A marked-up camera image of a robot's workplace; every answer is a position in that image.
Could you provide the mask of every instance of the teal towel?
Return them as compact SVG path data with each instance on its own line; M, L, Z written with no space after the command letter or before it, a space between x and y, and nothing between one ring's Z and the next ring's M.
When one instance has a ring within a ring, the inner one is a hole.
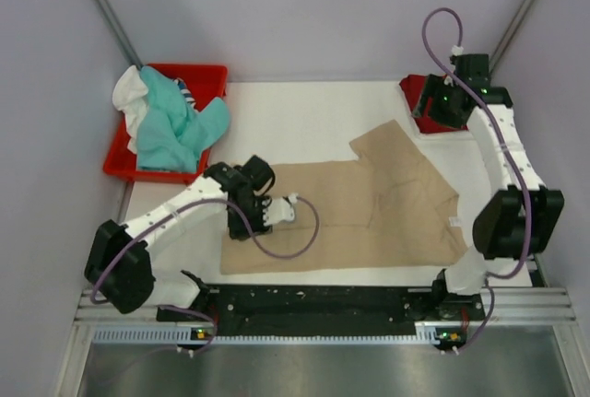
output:
M137 129L137 167L195 173L203 151L228 130L228 107L214 98L197 112L174 81L153 67L146 65L139 75L148 88L148 110Z

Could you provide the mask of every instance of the gray floor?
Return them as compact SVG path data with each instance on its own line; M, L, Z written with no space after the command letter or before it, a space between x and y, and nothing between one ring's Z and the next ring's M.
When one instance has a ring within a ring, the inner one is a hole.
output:
M551 329L486 330L459 357L430 346L218 346L191 360L148 346L97 346L80 397L561 397L569 383Z

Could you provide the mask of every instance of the folded red cloth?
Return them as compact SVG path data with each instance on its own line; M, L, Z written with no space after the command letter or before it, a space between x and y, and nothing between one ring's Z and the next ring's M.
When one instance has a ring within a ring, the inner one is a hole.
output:
M406 101L410 111L414 110L414 107L418 104L418 99L425 81L426 77L423 75L408 75L399 82L399 86L402 88L404 95L406 95ZM432 101L429 99L424 116L414 119L420 132L423 134L457 132L458 130L443 127L428 117L428 110L431 108L431 103Z

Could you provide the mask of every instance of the white wall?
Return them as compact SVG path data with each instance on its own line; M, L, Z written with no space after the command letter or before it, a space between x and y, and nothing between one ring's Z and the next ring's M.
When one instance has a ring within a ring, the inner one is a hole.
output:
M540 0L500 64L519 132L565 208L543 260L590 337L590 2Z
M145 61L224 62L233 80L379 79L436 71L420 27L455 8L489 52L522 0L111 0ZM447 54L455 27L434 20Z
M0 0L0 16L0 394L42 396L121 190L100 165L125 63L91 0Z

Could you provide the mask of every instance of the metal pole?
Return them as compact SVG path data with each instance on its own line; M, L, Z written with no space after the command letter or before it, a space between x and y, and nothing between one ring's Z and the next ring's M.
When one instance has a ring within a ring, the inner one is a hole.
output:
M129 62L129 64L135 64L136 66L140 67L142 65L139 56L137 55L136 49L134 49L133 44L127 37L121 21L114 13L114 10L111 7L111 3L109 0L94 0L96 5L99 8L100 14L104 18L104 21L107 24L107 27L111 31L111 34L115 38L121 52Z
M496 46L496 49L491 54L490 57L490 71L493 73L498 63L506 53L506 50L512 43L514 36L518 33L518 30L523 25L529 10L533 7L537 0L523 0L523 3L518 7L516 13L514 14L513 20L508 25L506 31L502 35L500 42Z

